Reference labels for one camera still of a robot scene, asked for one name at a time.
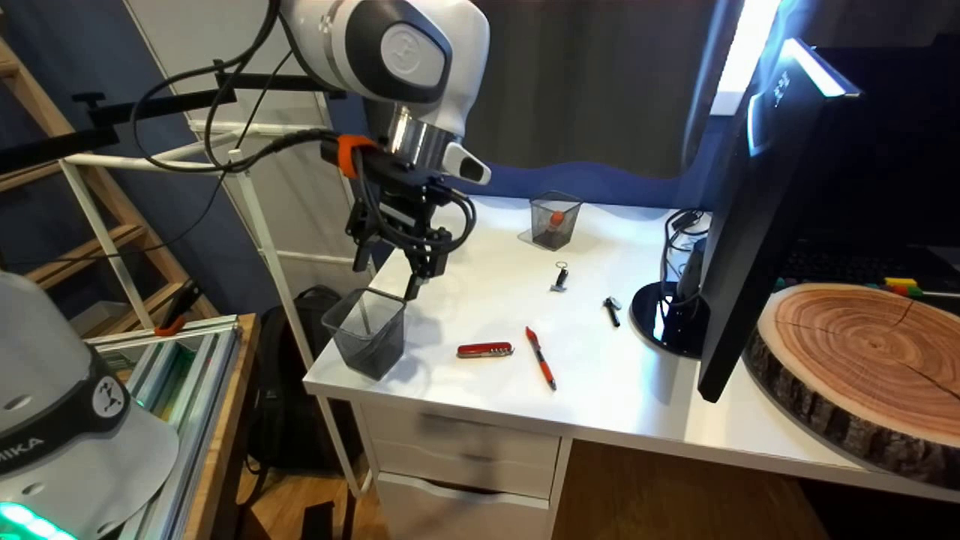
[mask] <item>red pen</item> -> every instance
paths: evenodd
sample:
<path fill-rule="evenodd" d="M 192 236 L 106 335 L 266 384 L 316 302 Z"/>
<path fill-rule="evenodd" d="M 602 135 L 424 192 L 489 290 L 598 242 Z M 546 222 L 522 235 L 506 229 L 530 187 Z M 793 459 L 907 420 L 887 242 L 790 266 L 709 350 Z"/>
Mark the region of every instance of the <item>red pen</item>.
<path fill-rule="evenodd" d="M 550 390 L 557 390 L 557 384 L 552 380 L 550 364 L 546 364 L 546 358 L 544 358 L 544 350 L 539 350 L 538 334 L 535 334 L 530 328 L 526 328 L 526 334 L 528 334 L 528 341 L 535 345 L 535 355 L 538 355 L 538 365 L 539 365 L 544 380 L 550 384 Z"/>

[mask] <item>white desk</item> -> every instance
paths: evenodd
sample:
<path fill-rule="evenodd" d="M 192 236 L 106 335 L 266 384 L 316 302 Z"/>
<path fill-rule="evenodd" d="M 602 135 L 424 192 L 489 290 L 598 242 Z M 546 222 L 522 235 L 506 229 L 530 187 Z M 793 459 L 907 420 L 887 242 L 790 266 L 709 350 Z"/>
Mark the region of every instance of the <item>white desk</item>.
<path fill-rule="evenodd" d="M 305 375 L 305 388 L 354 406 L 433 412 L 441 417 L 510 427 L 562 437 L 668 453 L 739 467 L 812 477 L 939 500 L 960 493 L 920 486 L 852 461 L 790 420 L 749 377 L 735 370 L 724 399 L 696 394 L 700 364 L 668 358 L 643 341 L 627 306 L 660 271 L 667 210 L 584 204 L 574 242 L 557 251 L 528 239 L 528 204 L 476 198 L 479 225 L 450 255 L 446 274 L 424 284 L 406 314 L 406 358 L 382 380 L 351 373 L 330 345 Z M 566 264 L 566 290 L 550 284 Z M 393 255 L 372 287 L 403 295 L 408 266 Z M 620 328 L 602 311 L 602 297 L 620 301 Z M 526 341 L 526 323 L 539 334 L 557 377 L 552 394 Z M 506 359 L 457 359 L 457 345 L 510 340 Z M 365 445 L 376 437 L 359 415 Z M 552 511 L 563 473 L 552 483 Z"/>

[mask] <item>wooden slice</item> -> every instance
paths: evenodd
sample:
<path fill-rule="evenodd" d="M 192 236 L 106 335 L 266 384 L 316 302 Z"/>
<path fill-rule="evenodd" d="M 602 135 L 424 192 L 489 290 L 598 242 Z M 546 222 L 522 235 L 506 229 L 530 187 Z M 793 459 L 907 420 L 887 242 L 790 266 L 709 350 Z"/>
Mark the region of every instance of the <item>wooden slice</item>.
<path fill-rule="evenodd" d="M 797 284 L 768 301 L 744 359 L 841 451 L 960 488 L 960 319 L 877 287 Z"/>

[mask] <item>desk drawer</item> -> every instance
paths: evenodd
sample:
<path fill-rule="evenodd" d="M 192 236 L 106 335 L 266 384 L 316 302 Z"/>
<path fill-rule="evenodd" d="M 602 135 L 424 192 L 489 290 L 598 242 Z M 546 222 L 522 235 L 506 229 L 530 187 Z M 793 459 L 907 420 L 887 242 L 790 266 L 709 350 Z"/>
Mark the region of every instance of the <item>desk drawer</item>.
<path fill-rule="evenodd" d="M 400 407 L 364 407 L 382 472 L 550 499 L 557 437 L 446 420 Z"/>
<path fill-rule="evenodd" d="M 550 525 L 550 504 L 535 499 L 476 495 L 397 473 L 379 473 L 376 488 L 393 540 L 538 540 Z"/>

